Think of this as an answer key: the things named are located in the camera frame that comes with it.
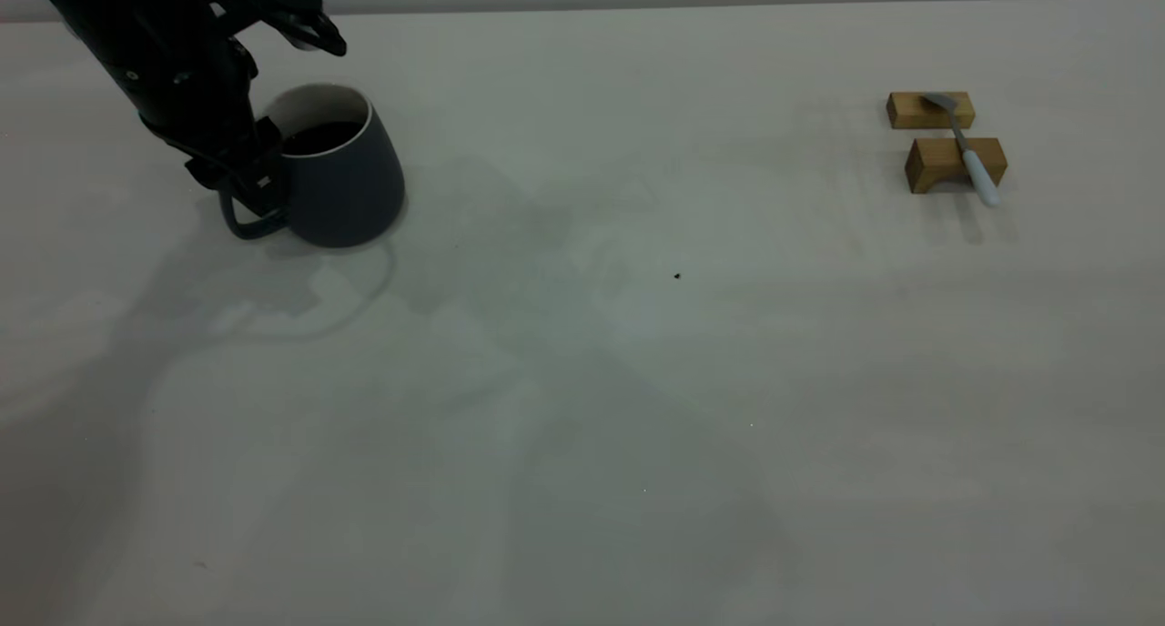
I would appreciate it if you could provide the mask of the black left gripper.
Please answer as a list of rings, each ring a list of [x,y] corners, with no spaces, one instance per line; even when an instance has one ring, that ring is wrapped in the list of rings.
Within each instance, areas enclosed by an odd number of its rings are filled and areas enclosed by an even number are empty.
[[[142,124],[188,154],[188,173],[266,218],[285,208],[283,135],[250,108],[257,62],[236,34],[212,26],[165,43],[148,24],[116,26],[116,82]]]

